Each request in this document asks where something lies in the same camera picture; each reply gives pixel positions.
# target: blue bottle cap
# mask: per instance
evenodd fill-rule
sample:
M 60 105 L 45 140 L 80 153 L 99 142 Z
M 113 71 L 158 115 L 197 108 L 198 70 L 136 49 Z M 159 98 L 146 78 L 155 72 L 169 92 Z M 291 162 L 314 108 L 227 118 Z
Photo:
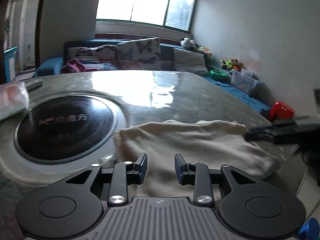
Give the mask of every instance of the blue bottle cap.
M 300 229 L 298 238 L 300 240 L 315 240 L 319 236 L 320 227 L 315 218 L 310 218 Z

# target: white and pink package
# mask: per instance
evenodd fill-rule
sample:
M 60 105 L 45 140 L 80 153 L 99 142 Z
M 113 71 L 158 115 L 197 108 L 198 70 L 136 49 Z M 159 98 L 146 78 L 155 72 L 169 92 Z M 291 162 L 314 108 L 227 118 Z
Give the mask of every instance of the white and pink package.
M 29 109 L 29 94 L 24 82 L 0 86 L 0 121 Z

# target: red plastic stool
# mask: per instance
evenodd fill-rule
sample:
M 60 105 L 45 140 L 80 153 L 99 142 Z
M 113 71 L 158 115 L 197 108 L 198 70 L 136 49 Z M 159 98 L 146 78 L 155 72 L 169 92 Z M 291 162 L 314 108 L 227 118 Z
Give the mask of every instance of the red plastic stool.
M 271 108 L 268 115 L 268 120 L 273 122 L 275 119 L 289 119 L 292 118 L 295 111 L 284 102 L 276 102 L 275 105 Z

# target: pillow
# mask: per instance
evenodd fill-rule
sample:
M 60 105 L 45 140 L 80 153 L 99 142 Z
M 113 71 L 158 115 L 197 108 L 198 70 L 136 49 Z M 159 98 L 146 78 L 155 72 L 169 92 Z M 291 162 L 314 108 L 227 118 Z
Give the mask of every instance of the pillow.
M 122 69 L 161 70 L 160 38 L 126 41 L 116 47 Z
M 116 46 L 103 45 L 95 48 L 73 47 L 68 48 L 67 62 L 78 59 L 82 64 L 116 63 Z
M 205 67 L 203 54 L 177 48 L 173 48 L 173 53 L 176 71 L 190 72 L 199 76 L 210 75 Z

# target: cream fabric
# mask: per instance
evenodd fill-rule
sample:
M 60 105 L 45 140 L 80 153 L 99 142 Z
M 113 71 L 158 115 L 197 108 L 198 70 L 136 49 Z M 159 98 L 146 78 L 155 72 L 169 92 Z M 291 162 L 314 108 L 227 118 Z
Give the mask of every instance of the cream fabric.
M 174 155 L 185 161 L 197 161 L 209 169 L 231 164 L 257 178 L 264 179 L 280 168 L 279 160 L 244 141 L 244 125 L 225 121 L 199 121 L 186 124 L 174 120 L 148 122 L 122 129 L 115 134 L 119 161 L 136 161 L 140 153 L 148 155 L 143 185 L 131 186 L 129 196 L 193 196 L 193 186 L 180 186 L 174 169 Z

